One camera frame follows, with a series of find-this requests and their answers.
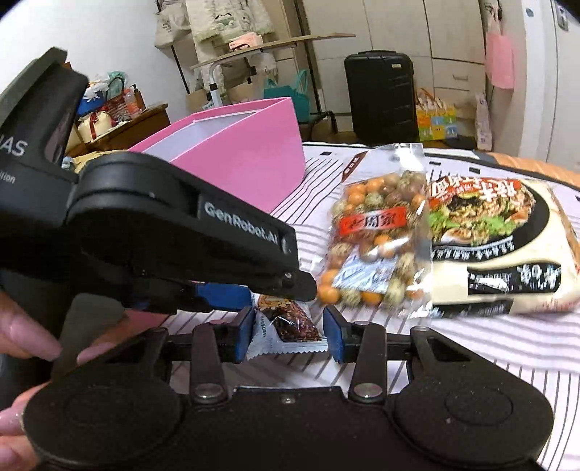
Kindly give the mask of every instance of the pink box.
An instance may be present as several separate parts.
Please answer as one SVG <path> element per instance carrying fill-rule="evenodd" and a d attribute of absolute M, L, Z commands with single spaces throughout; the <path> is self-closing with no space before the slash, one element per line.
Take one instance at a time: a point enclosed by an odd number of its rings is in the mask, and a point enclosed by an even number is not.
<path fill-rule="evenodd" d="M 305 171 L 287 97 L 194 113 L 129 150 L 171 162 L 268 213 L 296 189 Z"/>

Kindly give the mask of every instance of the human hand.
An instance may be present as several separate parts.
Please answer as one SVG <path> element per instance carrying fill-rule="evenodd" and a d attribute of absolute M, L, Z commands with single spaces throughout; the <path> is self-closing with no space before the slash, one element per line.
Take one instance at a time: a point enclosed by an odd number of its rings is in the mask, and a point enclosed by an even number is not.
<path fill-rule="evenodd" d="M 116 326 L 79 354 L 78 364 L 86 363 L 119 343 L 159 326 L 165 319 L 159 314 L 139 311 L 126 311 L 125 314 Z M 0 353 L 54 360 L 60 352 L 58 341 L 0 292 Z M 0 471 L 29 471 L 38 464 L 34 450 L 23 434 L 21 417 L 30 398 L 46 384 L 21 394 L 12 407 L 0 412 Z"/>

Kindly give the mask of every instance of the white tablecloth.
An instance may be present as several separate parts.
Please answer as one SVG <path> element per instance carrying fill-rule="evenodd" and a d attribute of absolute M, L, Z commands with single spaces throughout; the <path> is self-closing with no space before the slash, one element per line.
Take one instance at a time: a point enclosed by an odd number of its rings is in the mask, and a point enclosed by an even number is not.
<path fill-rule="evenodd" d="M 302 270 L 310 270 L 313 261 L 324 256 L 329 210 L 340 197 L 338 185 L 343 167 L 361 150 L 361 146 L 304 145 L 304 181 L 272 212 L 296 230 Z M 427 175 L 431 179 L 451 173 L 469 175 L 477 170 L 481 176 L 522 177 L 493 163 L 478 162 L 478 156 L 473 153 L 429 149 L 426 155 L 429 157 Z M 580 191 L 558 183 L 553 183 L 553 188 L 580 233 Z M 315 304 L 314 320 L 319 325 L 320 312 L 320 306 Z M 412 326 L 428 323 L 443 335 L 533 384 L 549 399 L 555 413 L 552 435 L 538 462 L 549 471 L 580 470 L 580 313 L 433 321 L 401 320 L 366 307 L 346 309 L 343 314 L 349 321 L 370 320 L 398 334 L 408 334 Z M 199 323 L 234 315 L 223 311 L 181 312 L 166 327 L 171 334 L 191 332 Z M 241 365 L 224 365 L 231 387 L 337 385 L 345 391 L 353 369 L 353 364 L 335 363 L 328 353 L 260 356 Z M 389 362 L 388 374 L 390 393 L 400 391 L 408 383 L 403 362 Z M 174 366 L 172 386 L 178 392 L 187 393 L 188 363 Z"/>

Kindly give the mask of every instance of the picture of noodles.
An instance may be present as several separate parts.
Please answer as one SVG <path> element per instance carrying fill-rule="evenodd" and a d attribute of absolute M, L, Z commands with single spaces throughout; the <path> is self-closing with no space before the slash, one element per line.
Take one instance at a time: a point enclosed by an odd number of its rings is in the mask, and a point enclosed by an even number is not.
<path fill-rule="evenodd" d="M 528 222 L 535 204 L 524 185 L 514 196 L 497 196 L 491 201 L 482 199 L 478 192 L 454 194 L 429 215 L 433 242 L 479 246 L 510 236 Z"/>

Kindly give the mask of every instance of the red label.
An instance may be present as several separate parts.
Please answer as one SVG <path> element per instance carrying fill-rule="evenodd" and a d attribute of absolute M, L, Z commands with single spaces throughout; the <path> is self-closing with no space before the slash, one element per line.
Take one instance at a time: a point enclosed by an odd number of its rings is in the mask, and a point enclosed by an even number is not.
<path fill-rule="evenodd" d="M 454 195 L 473 194 L 488 202 L 498 197 L 510 198 L 521 189 L 521 182 L 514 179 L 496 179 L 479 177 L 444 177 L 429 186 L 431 208 L 448 203 Z"/>
<path fill-rule="evenodd" d="M 404 227 L 407 224 L 407 210 L 396 208 L 381 209 L 365 214 L 354 214 L 340 220 L 339 234 L 341 237 L 362 230 L 383 230 Z"/>

